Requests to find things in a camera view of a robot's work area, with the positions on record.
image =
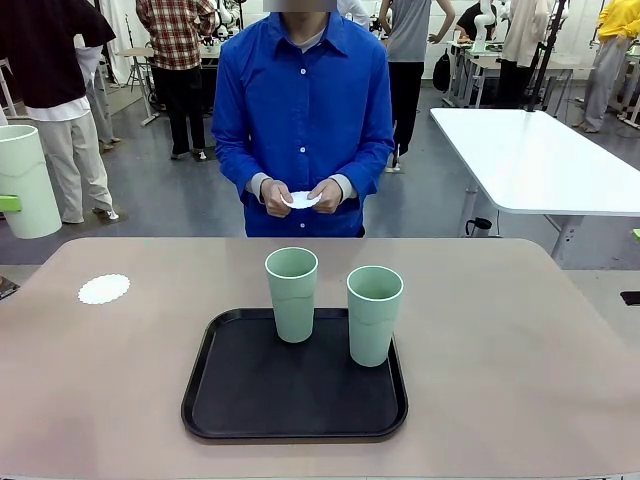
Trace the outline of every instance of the yellow shirt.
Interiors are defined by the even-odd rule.
[[[611,0],[600,14],[600,40],[617,35],[634,39],[640,34],[640,0]]]

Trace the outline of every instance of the shirt collar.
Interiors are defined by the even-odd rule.
[[[342,23],[343,21],[343,18],[338,12],[330,12],[329,21],[327,22],[327,28],[325,28],[324,30],[321,41],[326,41],[338,52],[343,55],[347,55],[347,42],[345,39],[344,25]],[[291,42],[288,38],[287,30],[282,23],[282,17],[280,16],[280,13],[271,13],[268,18],[268,24],[271,47],[273,50],[273,54],[275,55],[281,42]]]

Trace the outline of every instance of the black pants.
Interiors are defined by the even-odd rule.
[[[522,108],[532,74],[530,67],[519,67],[516,62],[502,60],[495,108]]]
[[[189,151],[187,117],[191,123],[193,148],[204,148],[204,120],[202,119],[202,75],[200,67],[190,70],[165,70],[159,68],[156,81],[162,83],[171,122],[173,153],[181,155]]]
[[[423,72],[424,62],[389,62],[391,110],[396,126],[393,139],[400,155],[407,153],[413,136]]]

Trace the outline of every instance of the blue shirt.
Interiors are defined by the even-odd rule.
[[[364,200],[377,192],[393,150],[384,46],[332,12],[321,41],[303,54],[272,13],[223,45],[213,135],[221,171],[244,204],[248,236],[356,236]],[[358,196],[333,215],[292,210],[279,219],[246,191],[260,172],[291,192],[342,174]]]

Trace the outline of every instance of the black tray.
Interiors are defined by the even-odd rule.
[[[315,311],[313,334],[288,344],[272,309],[223,313],[207,327],[182,402],[191,433],[214,440],[379,441],[407,416],[394,342],[379,367],[349,355],[347,310]]]

